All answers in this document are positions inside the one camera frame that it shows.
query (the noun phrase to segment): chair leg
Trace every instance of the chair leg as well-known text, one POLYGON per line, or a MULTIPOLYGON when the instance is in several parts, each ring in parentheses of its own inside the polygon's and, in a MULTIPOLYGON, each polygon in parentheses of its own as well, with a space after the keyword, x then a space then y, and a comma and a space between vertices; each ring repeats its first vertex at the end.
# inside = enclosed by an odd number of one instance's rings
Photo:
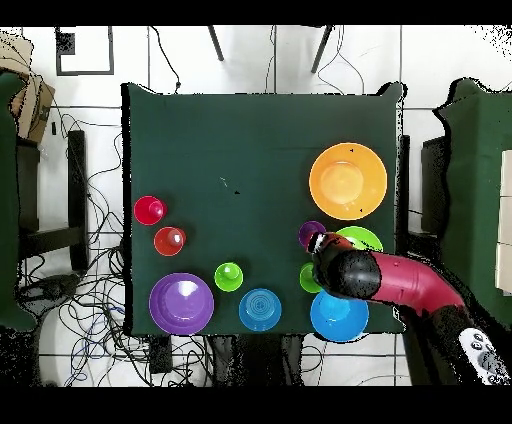
POLYGON ((222 62, 224 60, 224 56, 222 55, 222 50, 220 49, 219 40, 217 38, 217 34, 215 33, 215 28, 213 28, 213 25, 208 25, 208 31, 210 31, 210 37, 212 37, 213 46, 215 47, 215 51, 217 52, 217 57, 222 62))
POLYGON ((326 25, 324 35, 322 36, 322 41, 320 41, 320 45, 318 46, 318 51, 316 52, 315 61, 313 62, 313 67, 311 68, 311 73, 314 74, 318 69, 318 64, 320 63, 320 59, 322 59, 322 55, 324 54, 325 46, 327 45, 327 41, 329 40, 329 34, 331 33, 334 25, 326 25))

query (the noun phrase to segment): lime green cup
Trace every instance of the lime green cup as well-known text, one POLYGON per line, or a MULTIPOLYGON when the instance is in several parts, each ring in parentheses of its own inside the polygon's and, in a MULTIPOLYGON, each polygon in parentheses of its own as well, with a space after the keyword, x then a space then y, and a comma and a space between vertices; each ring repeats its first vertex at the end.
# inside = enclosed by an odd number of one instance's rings
POLYGON ((219 289, 230 292, 242 285, 244 274, 237 264, 226 262, 216 269, 214 279, 219 289))
POLYGON ((313 279, 313 262, 308 262, 300 268, 299 281, 301 287, 308 293, 320 293, 320 287, 313 279))
POLYGON ((382 252, 384 250, 379 238, 366 228, 356 226, 345 227, 336 231, 336 234, 345 237, 357 250, 368 249, 376 252, 382 252))

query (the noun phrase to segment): dark green tabletop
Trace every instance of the dark green tabletop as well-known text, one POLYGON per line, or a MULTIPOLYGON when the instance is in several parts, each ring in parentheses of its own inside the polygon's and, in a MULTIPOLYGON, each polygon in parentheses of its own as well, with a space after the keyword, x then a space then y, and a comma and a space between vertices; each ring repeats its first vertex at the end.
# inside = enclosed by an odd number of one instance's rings
MULTIPOLYGON (((300 267, 310 258, 299 245, 298 230, 308 220, 318 220, 330 231, 361 225, 379 236, 386 252, 394 252, 396 103, 401 95, 398 83, 375 96, 163 96, 125 85, 132 332, 162 333, 150 316, 149 294, 173 272, 196 274, 212 289, 215 311, 202 334, 250 332, 238 318, 238 305, 253 288, 272 290, 281 300, 282 316, 271 332, 313 332, 309 311, 314 295, 299 284, 300 267), (388 178, 382 204, 356 222, 328 217, 313 202, 308 186, 317 156, 346 141, 373 149, 388 178), (155 226, 133 218, 133 204, 144 195, 168 205, 167 215, 155 226), (186 232, 186 244, 174 257, 163 257, 153 247, 163 226, 186 232), (232 293, 222 292, 213 280, 217 266, 227 261, 237 262, 244 272, 242 286, 232 293)), ((403 327, 392 308, 372 304, 365 331, 400 332, 403 327)))

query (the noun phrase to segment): red cup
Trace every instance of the red cup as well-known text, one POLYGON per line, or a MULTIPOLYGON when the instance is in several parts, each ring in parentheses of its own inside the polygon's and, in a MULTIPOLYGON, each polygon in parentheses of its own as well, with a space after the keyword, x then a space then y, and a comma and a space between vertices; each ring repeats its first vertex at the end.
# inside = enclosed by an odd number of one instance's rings
POLYGON ((181 228, 163 227, 156 232, 153 243, 162 256, 174 256, 185 244, 185 239, 185 231, 181 228))
POLYGON ((143 196, 135 202, 133 214, 143 225, 154 225, 167 213, 167 205, 154 196, 143 196))

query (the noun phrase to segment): purple plate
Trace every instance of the purple plate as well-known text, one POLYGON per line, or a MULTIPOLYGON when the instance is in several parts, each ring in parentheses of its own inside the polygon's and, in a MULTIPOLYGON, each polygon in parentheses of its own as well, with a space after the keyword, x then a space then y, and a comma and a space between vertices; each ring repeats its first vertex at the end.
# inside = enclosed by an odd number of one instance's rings
POLYGON ((166 333, 189 336, 201 331, 210 321, 213 294, 208 285, 193 274, 169 274, 151 290, 149 312, 166 333))

